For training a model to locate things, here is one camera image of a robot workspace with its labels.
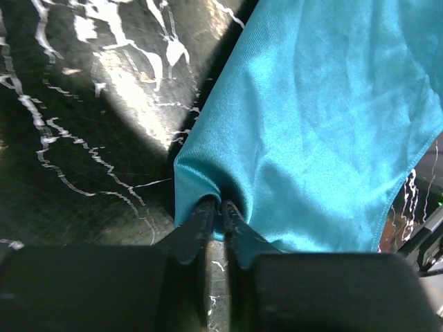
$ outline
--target black plastic part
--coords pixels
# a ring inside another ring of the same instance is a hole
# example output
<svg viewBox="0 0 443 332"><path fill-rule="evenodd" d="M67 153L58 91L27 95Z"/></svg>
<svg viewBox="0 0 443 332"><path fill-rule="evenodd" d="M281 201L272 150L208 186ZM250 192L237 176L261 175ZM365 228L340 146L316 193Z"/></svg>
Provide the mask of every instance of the black plastic part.
<svg viewBox="0 0 443 332"><path fill-rule="evenodd" d="M222 212L232 331L440 332L399 255L276 254L231 202Z"/></svg>
<svg viewBox="0 0 443 332"><path fill-rule="evenodd" d="M200 332L215 223L226 230L232 331L440 332L399 256L281 254L212 198L152 247L0 246L0 331Z"/></svg>
<svg viewBox="0 0 443 332"><path fill-rule="evenodd" d="M0 331L200 331L214 211L202 202L151 247L4 248Z"/></svg>
<svg viewBox="0 0 443 332"><path fill-rule="evenodd" d="M419 271L424 268L422 263L419 263L419 257L423 257L423 243L430 237L432 232L427 228L422 228L412 239L407 241L397 253L401 255L414 270Z"/></svg>

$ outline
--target fabric fold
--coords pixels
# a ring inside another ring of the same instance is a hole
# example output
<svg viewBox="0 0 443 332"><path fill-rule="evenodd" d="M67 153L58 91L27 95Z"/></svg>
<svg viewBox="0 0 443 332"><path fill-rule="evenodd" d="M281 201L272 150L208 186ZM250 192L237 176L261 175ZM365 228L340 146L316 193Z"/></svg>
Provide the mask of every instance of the fabric fold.
<svg viewBox="0 0 443 332"><path fill-rule="evenodd" d="M443 130L443 3L261 0L174 162L176 225L233 198L284 252L377 250Z"/></svg>

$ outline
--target black marble surface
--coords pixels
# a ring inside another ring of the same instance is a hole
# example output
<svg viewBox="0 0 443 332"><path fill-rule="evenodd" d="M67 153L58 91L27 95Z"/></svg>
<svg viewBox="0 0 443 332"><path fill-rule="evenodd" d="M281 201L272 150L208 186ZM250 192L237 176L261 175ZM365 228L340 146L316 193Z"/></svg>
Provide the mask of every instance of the black marble surface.
<svg viewBox="0 0 443 332"><path fill-rule="evenodd" d="M0 0L0 239L170 232L172 160L256 2ZM382 251L438 206L439 155L434 144L405 182Z"/></svg>

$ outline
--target teal fabric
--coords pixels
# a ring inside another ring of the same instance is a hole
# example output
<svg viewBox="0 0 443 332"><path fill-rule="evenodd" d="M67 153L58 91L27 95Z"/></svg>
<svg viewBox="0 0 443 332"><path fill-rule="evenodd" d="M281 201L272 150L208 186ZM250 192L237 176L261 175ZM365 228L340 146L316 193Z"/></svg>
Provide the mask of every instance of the teal fabric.
<svg viewBox="0 0 443 332"><path fill-rule="evenodd" d="M443 130L443 1L261 0L174 164L283 252L377 250Z"/></svg>

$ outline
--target cable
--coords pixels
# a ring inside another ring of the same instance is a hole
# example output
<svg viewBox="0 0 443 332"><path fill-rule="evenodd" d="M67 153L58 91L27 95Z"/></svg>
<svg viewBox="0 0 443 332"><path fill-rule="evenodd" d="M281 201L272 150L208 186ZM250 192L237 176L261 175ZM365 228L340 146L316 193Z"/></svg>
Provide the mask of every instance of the cable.
<svg viewBox="0 0 443 332"><path fill-rule="evenodd" d="M419 271L418 272L418 276L421 278L433 277L435 275L443 275L443 268L438 268L437 270L432 270L432 271Z"/></svg>

